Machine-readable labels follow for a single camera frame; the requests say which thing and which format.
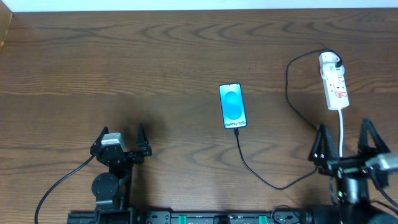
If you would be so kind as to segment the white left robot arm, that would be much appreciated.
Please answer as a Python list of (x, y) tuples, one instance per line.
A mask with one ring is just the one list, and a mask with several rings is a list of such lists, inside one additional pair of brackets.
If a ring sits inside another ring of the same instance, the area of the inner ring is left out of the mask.
[(125, 151), (121, 133), (110, 133), (105, 126), (90, 148), (90, 154), (109, 168), (98, 175), (91, 191), (96, 198), (96, 223), (145, 223), (146, 216), (129, 203), (132, 168), (144, 163), (152, 155), (152, 148), (146, 138), (144, 127), (139, 125), (136, 145), (138, 150)]

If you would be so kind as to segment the blue Galaxy smartphone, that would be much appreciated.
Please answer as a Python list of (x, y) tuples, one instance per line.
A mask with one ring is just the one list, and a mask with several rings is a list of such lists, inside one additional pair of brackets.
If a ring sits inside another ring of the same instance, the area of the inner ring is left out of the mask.
[(243, 128), (247, 126), (243, 93), (240, 83), (219, 86), (220, 103), (225, 129)]

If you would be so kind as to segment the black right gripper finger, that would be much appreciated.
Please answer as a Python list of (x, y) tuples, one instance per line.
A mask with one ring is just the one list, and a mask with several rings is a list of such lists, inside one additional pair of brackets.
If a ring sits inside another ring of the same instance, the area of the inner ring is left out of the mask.
[(361, 124), (358, 154), (367, 158), (375, 157), (379, 154), (390, 153), (386, 143), (380, 137), (370, 119), (364, 119)]
[(308, 160), (315, 164), (332, 164), (339, 161), (333, 137), (324, 123), (318, 128)]

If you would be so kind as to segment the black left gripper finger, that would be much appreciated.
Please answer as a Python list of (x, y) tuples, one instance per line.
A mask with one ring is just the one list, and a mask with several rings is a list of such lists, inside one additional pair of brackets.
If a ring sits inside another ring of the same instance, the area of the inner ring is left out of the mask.
[(105, 135), (105, 134), (108, 134), (108, 133), (109, 133), (109, 129), (108, 129), (107, 126), (105, 126), (105, 127), (103, 128), (103, 130), (101, 131), (100, 135), (99, 135), (99, 136), (97, 137), (97, 139), (94, 141), (94, 143), (93, 143), (93, 145), (92, 145), (92, 149), (97, 149), (97, 148), (101, 147), (101, 145), (102, 145), (101, 141), (102, 141), (104, 135)]
[(144, 156), (151, 156), (152, 155), (152, 148), (146, 138), (146, 134), (144, 131), (144, 126), (142, 123), (139, 124), (139, 130), (137, 133), (137, 141), (136, 145), (139, 148), (140, 152)]

